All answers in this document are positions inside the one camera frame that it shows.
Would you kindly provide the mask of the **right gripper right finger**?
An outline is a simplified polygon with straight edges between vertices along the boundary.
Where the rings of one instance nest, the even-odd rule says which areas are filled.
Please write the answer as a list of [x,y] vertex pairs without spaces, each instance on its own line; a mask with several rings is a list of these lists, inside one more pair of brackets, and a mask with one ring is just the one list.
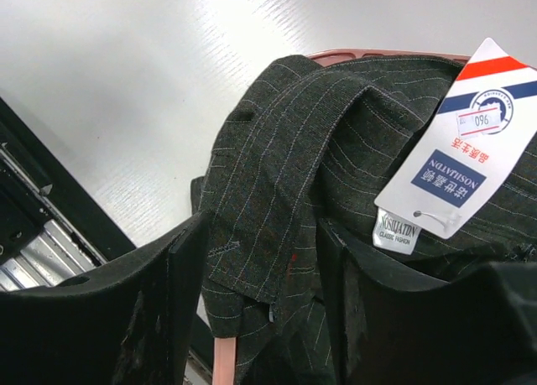
[[316,243],[338,383],[535,383],[534,263],[484,263],[446,282],[332,220]]

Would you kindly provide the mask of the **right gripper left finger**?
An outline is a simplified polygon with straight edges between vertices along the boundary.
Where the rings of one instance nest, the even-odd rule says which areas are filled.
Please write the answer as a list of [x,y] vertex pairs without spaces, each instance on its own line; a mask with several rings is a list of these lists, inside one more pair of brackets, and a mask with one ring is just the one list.
[[182,383],[208,232],[197,213],[89,273],[2,294],[2,383]]

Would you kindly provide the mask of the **dark pinstriped shirt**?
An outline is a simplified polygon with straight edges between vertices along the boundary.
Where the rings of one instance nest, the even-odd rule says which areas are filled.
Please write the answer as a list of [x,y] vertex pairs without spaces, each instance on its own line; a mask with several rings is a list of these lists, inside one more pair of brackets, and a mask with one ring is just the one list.
[[452,281],[536,261],[536,72],[501,50],[468,63],[293,55],[218,133],[198,196],[216,384],[333,384],[317,224]]

